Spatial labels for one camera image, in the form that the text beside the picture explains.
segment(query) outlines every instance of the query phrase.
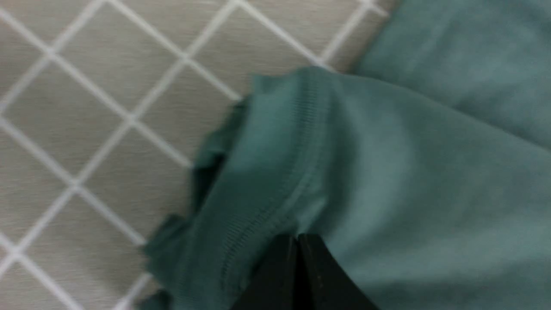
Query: green fabric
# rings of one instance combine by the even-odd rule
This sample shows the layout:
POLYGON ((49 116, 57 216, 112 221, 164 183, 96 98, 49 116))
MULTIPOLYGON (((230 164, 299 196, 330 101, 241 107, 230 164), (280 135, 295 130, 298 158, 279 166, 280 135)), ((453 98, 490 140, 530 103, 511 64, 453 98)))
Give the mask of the green fabric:
POLYGON ((142 309, 229 309, 302 232, 382 310, 550 309, 550 15, 404 1, 356 76, 255 77, 198 156, 195 214, 144 249, 164 290, 142 309))

